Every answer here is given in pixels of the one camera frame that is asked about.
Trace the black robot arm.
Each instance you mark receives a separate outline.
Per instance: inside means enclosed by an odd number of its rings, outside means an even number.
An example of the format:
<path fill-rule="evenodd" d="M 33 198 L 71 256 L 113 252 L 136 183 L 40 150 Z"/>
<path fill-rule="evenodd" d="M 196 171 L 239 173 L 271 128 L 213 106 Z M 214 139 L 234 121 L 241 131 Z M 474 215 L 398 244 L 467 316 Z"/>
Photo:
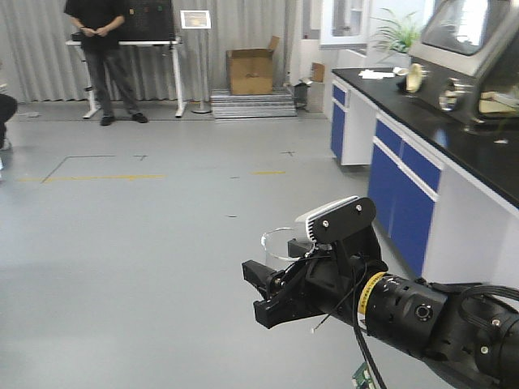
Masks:
<path fill-rule="evenodd" d="M 455 388 L 518 385 L 517 291 L 488 284 L 438 284 L 388 272 L 372 227 L 318 248 L 282 271 L 242 265 L 261 294 L 264 327 L 330 315 L 423 361 Z"/>

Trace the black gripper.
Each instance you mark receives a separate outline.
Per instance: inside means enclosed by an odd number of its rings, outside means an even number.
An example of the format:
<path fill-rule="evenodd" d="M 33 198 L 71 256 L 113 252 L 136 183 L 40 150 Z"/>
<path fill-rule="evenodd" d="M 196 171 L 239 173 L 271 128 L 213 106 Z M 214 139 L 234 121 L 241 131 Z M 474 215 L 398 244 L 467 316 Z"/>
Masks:
<path fill-rule="evenodd" d="M 271 329 L 330 314 L 352 324 L 368 280 L 388 271 L 373 227 L 329 244 L 297 245 L 307 251 L 284 271 L 254 260 L 242 263 L 244 280 L 263 297 L 253 303 L 256 322 Z"/>

